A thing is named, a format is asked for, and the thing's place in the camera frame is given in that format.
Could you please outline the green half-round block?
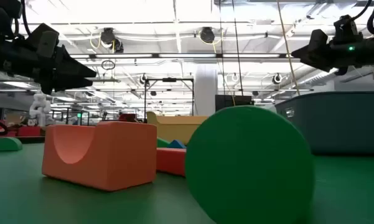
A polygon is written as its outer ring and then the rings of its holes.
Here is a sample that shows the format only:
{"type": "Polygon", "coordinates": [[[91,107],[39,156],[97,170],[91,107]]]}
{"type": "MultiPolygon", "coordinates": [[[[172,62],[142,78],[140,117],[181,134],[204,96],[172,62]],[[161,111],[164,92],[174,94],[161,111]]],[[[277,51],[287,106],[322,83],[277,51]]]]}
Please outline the green half-round block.
{"type": "Polygon", "coordinates": [[[0,138],[0,152],[20,151],[20,150],[22,150],[22,143],[17,138],[13,138],[13,137],[0,138]]]}

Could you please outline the red arch block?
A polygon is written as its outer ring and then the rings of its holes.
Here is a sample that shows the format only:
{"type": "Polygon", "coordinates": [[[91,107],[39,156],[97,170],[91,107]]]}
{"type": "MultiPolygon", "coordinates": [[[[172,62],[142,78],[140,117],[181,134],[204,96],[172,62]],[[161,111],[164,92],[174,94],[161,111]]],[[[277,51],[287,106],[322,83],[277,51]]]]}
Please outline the red arch block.
{"type": "Polygon", "coordinates": [[[56,124],[45,132],[42,173],[112,192],[152,182],[156,152],[157,128],[151,124],[56,124]]]}

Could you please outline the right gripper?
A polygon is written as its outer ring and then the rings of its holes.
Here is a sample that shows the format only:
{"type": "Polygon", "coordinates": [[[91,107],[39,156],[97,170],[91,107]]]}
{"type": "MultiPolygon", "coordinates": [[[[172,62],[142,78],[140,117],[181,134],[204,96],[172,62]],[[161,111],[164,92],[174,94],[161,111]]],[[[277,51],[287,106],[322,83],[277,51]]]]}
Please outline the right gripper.
{"type": "Polygon", "coordinates": [[[325,72],[329,72],[331,68],[341,69],[342,75],[351,66],[374,65],[374,38],[349,44],[332,44],[329,51],[315,53],[320,47],[326,46],[327,40],[328,35],[321,29],[313,30],[309,44],[294,50],[291,55],[301,63],[325,72]]]}

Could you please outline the black gantry frame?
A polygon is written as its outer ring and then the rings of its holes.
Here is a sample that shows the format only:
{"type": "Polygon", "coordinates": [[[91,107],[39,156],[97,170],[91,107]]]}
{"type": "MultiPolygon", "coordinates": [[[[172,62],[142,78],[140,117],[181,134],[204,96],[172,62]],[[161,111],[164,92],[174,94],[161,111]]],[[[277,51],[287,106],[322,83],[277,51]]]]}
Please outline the black gantry frame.
{"type": "Polygon", "coordinates": [[[192,92],[192,114],[194,114],[195,109],[195,91],[194,91],[194,79],[193,78],[173,78],[173,77],[166,77],[166,78],[145,78],[144,79],[144,118],[146,118],[147,112],[147,91],[150,90],[157,82],[165,82],[165,83],[174,83],[174,82],[182,82],[187,86],[187,88],[192,92]],[[147,86],[147,82],[153,81],[154,83],[147,86]],[[186,82],[189,81],[192,83],[192,86],[188,86],[186,82]]]}

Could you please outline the long red block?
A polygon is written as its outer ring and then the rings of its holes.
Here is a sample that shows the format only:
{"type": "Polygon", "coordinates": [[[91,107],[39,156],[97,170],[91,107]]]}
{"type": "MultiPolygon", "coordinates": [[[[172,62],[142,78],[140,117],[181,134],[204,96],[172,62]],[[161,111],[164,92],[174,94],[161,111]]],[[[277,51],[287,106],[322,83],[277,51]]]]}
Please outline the long red block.
{"type": "Polygon", "coordinates": [[[185,177],[185,149],[157,148],[156,170],[185,177]]]}

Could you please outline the red tool chest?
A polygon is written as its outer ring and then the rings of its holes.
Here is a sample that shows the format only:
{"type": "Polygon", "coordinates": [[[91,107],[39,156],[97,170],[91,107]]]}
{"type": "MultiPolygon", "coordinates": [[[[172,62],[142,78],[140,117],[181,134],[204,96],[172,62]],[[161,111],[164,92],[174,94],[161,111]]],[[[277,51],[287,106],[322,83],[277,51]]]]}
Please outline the red tool chest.
{"type": "Polygon", "coordinates": [[[119,121],[137,123],[137,115],[134,113],[123,113],[119,115],[119,121]]]}

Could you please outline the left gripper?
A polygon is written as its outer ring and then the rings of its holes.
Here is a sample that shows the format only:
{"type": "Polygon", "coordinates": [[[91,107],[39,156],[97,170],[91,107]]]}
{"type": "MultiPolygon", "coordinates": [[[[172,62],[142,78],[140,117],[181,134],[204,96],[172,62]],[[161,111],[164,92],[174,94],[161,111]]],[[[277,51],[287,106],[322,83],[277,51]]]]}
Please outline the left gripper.
{"type": "Polygon", "coordinates": [[[27,42],[0,42],[0,71],[33,79],[46,95],[92,86],[86,78],[96,77],[96,72],[72,58],[64,45],[55,47],[47,42],[36,49],[27,42]],[[61,75],[76,77],[55,79],[55,69],[61,75]]]}

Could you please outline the black monitor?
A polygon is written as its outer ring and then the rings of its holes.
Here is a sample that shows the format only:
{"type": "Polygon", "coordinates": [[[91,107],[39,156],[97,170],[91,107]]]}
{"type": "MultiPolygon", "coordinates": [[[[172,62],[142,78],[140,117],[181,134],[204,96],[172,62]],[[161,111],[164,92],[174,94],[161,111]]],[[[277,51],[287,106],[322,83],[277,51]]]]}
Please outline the black monitor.
{"type": "Polygon", "coordinates": [[[215,95],[215,111],[232,106],[254,104],[255,102],[251,96],[215,95]]]}

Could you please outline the white round column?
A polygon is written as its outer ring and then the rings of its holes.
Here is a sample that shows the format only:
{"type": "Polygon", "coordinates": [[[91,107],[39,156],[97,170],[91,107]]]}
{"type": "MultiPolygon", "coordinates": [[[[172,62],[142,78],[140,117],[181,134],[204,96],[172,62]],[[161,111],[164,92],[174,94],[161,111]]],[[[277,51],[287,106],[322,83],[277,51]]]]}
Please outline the white round column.
{"type": "Polygon", "coordinates": [[[218,72],[214,64],[198,64],[194,76],[195,114],[211,116],[215,112],[218,72]]]}

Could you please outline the red storage bin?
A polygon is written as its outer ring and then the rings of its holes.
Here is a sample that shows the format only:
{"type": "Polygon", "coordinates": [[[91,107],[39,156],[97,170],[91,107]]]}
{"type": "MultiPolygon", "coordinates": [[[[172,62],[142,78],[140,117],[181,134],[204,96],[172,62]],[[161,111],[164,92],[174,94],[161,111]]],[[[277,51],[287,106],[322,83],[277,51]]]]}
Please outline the red storage bin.
{"type": "Polygon", "coordinates": [[[18,129],[19,137],[37,137],[40,136],[41,128],[39,126],[22,126],[18,129]]]}

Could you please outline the blue block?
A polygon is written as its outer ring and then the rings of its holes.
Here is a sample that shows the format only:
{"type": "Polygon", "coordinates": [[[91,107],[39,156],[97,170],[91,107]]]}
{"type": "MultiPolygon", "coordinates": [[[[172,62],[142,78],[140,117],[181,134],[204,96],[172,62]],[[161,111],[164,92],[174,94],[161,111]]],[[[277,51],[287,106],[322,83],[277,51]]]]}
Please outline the blue block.
{"type": "Polygon", "coordinates": [[[180,140],[173,140],[171,141],[168,145],[167,145],[168,148],[174,148],[174,149],[186,149],[187,146],[181,142],[180,140]]]}

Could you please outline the green cylinder block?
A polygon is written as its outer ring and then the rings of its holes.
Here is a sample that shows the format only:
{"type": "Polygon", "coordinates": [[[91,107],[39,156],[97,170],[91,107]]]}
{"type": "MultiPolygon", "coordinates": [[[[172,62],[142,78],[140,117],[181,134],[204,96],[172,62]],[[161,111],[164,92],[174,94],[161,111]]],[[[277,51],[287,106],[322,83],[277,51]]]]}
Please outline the green cylinder block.
{"type": "Polygon", "coordinates": [[[286,118],[256,106],[217,111],[193,133],[185,174],[216,224],[298,224],[314,194],[314,158],[286,118]]]}

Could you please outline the dark grey plastic bin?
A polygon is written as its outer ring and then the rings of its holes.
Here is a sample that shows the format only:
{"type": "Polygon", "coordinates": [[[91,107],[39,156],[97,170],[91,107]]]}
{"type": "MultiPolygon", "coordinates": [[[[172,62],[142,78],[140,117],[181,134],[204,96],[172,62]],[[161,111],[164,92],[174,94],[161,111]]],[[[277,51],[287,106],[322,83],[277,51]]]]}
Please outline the dark grey plastic bin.
{"type": "Polygon", "coordinates": [[[374,91],[310,93],[275,108],[300,130],[313,154],[374,156],[374,91]]]}

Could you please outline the orange plastic bin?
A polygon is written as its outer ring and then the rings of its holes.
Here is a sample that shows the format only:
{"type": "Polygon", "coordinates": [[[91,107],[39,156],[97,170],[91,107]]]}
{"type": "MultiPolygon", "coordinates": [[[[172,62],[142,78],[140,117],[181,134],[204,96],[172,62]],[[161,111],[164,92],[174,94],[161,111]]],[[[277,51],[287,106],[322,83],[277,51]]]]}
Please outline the orange plastic bin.
{"type": "Polygon", "coordinates": [[[157,128],[157,136],[166,141],[179,140],[188,144],[195,130],[208,116],[159,116],[152,111],[147,112],[147,123],[157,128]]]}

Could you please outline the long ceiling light bar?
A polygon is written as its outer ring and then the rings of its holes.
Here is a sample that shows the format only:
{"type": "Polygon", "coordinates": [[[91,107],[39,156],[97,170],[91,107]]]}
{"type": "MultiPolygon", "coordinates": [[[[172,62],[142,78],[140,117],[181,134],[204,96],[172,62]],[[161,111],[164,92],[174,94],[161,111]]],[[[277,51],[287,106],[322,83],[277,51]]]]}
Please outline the long ceiling light bar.
{"type": "Polygon", "coordinates": [[[287,58],[287,54],[71,54],[74,59],[88,58],[287,58]]]}

